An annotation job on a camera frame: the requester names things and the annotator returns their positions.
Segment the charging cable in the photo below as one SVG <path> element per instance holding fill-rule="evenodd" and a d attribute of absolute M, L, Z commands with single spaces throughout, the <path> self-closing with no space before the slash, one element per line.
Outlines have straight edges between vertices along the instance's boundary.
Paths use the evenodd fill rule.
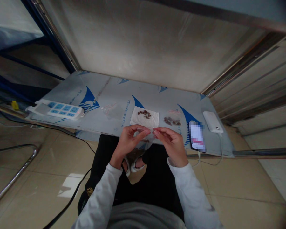
<path fill-rule="evenodd" d="M 218 133 L 218 137 L 219 137 L 220 151 L 221 151 L 221 158 L 220 158 L 220 160 L 219 160 L 216 164 L 211 164 L 211 163 L 208 163 L 208 162 L 201 161 L 201 160 L 200 160 L 200 151 L 198 151 L 198 160 L 197 160 L 197 159 L 194 159 L 194 160 L 198 161 L 198 163 L 195 164 L 194 166 L 192 166 L 192 168 L 196 167 L 200 162 L 203 162 L 203 163 L 209 164 L 209 165 L 213 165 L 213 166 L 219 165 L 219 163 L 223 160 L 223 149 L 222 149 L 222 139 L 221 139 L 221 138 L 222 138 L 222 135 L 221 135 L 221 133 Z"/>

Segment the smartphone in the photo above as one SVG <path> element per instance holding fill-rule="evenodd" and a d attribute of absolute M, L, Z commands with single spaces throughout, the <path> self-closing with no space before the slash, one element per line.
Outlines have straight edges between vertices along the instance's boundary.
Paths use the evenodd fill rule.
<path fill-rule="evenodd" d="M 188 131 L 190 134 L 190 143 L 193 150 L 206 152 L 206 146 L 203 141 L 203 128 L 200 123 L 190 121 L 188 123 Z"/>

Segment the plastic bag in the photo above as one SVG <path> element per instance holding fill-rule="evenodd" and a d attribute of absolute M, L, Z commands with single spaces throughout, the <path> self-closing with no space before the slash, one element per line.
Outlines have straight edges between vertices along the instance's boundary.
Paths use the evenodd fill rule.
<path fill-rule="evenodd" d="M 123 116 L 123 109 L 117 103 L 113 105 L 108 104 L 107 106 L 102 107 L 101 110 L 108 119 L 120 119 Z"/>
<path fill-rule="evenodd" d="M 155 139 L 154 134 L 153 134 L 153 128 L 148 128 L 148 129 L 150 130 L 150 134 L 147 135 L 145 138 L 143 138 L 143 140 L 142 140 L 143 142 L 153 142 Z M 137 132 L 136 132 L 137 133 L 136 136 L 144 130 L 146 130 L 146 129 L 138 128 Z"/>
<path fill-rule="evenodd" d="M 181 126 L 180 118 L 180 111 L 168 110 L 167 115 L 163 118 L 163 121 L 170 126 Z"/>

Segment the white power bank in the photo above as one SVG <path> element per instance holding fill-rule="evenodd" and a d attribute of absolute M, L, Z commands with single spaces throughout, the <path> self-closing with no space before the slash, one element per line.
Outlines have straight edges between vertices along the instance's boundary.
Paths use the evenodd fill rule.
<path fill-rule="evenodd" d="M 217 116 L 214 112 L 204 111 L 203 113 L 204 119 L 207 122 L 209 130 L 213 133 L 223 133 L 223 128 L 217 119 Z"/>

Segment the black cable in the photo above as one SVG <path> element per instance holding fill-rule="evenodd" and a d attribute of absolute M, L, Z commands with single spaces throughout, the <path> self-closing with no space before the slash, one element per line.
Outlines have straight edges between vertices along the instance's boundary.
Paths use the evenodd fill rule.
<path fill-rule="evenodd" d="M 1 105 L 1 104 L 7 104 L 7 103 L 9 103 L 9 102 L 11 102 L 11 101 L 4 101 L 4 102 L 1 102 L 0 105 Z M 12 121 L 12 122 L 17 122 L 17 123 L 22 123 L 22 124 L 31 124 L 31 123 L 29 123 L 29 122 L 21 122 L 21 121 L 12 120 L 12 119 L 10 119 L 9 117 L 7 117 L 1 110 L 0 110 L 0 114 L 1 114 L 3 117 L 5 117 L 7 120 Z M 91 146 L 89 145 L 89 143 L 86 142 L 85 140 L 80 139 L 80 138 L 77 138 L 77 137 L 75 137 L 75 136 L 73 136 L 73 135 L 71 135 L 71 134 L 68 134 L 68 133 L 66 133 L 66 132 L 64 132 L 64 131 L 62 131 L 62 130 L 56 129 L 56 128 L 51 128 L 51 127 L 43 126 L 43 125 L 40 125 L 40 124 L 38 124 L 38 125 L 39 125 L 39 126 L 42 126 L 42 127 L 46 127 L 46 128 L 48 128 L 48 129 L 53 129 L 53 130 L 61 131 L 61 132 L 63 132 L 64 134 L 67 134 L 67 135 L 72 136 L 72 137 L 74 137 L 74 138 L 76 138 L 76 139 L 82 140 L 83 142 L 85 142 L 85 143 L 89 146 L 89 148 L 90 148 L 90 149 L 92 150 L 92 152 L 95 154 L 94 150 L 91 148 Z M 64 214 L 64 212 L 68 209 L 68 207 L 71 205 L 73 199 L 75 198 L 75 195 L 76 195 L 76 193 L 77 193 L 77 191 L 78 191 L 78 189 L 79 189 L 80 184 L 81 184 L 82 181 L 85 179 L 85 177 L 86 177 L 87 174 L 90 172 L 90 170 L 91 170 L 91 169 L 89 169 L 88 172 L 86 172 L 86 174 L 84 175 L 83 179 L 82 179 L 82 180 L 79 182 L 79 184 L 77 185 L 76 190 L 75 190 L 75 192 L 73 193 L 73 195 L 72 195 L 70 201 L 68 202 L 68 204 L 64 207 L 64 209 L 63 209 L 60 213 L 58 213 L 58 215 L 57 215 L 54 219 L 51 220 L 51 222 L 49 222 L 49 223 L 44 227 L 44 229 L 49 229 L 49 228 L 51 228 L 51 227 L 54 225 L 54 223 L 56 223 L 56 221 L 57 221 L 57 220 Z"/>
<path fill-rule="evenodd" d="M 1 102 L 0 105 L 1 105 L 1 104 L 6 104 L 6 103 L 8 103 L 8 102 L 11 102 L 11 101 Z M 27 102 L 27 101 L 18 101 L 18 100 L 17 100 L 16 102 L 26 102 L 26 103 L 30 103 L 30 104 L 31 104 L 31 102 Z M 29 123 L 29 122 L 21 122 L 21 121 L 12 120 L 12 119 L 10 119 L 9 117 L 7 117 L 1 110 L 0 110 L 0 114 L 1 114 L 3 117 L 5 117 L 7 120 L 10 120 L 10 121 L 13 121 L 13 122 L 17 122 L 17 123 L 32 125 L 32 123 Z M 60 131 L 60 132 L 63 132 L 64 134 L 67 134 L 67 135 L 71 136 L 71 137 L 74 137 L 74 138 L 76 138 L 76 139 L 82 140 L 83 142 L 85 142 L 85 143 L 89 146 L 89 148 L 90 148 L 90 149 L 92 150 L 92 152 L 95 154 L 94 150 L 91 148 L 91 146 L 89 145 L 89 143 L 86 142 L 85 140 L 80 139 L 80 138 L 77 138 L 77 137 L 75 137 L 75 136 L 73 136 L 73 135 L 71 135 L 71 134 L 68 134 L 68 133 L 66 133 L 66 132 L 64 132 L 64 131 L 62 131 L 62 130 L 56 129 L 56 128 L 51 128 L 51 127 L 43 126 L 43 125 L 41 125 L 41 124 L 38 124 L 38 125 L 39 125 L 39 126 L 42 126 L 42 127 L 45 127 L 45 128 L 48 128 L 48 129 L 58 130 L 58 131 Z"/>

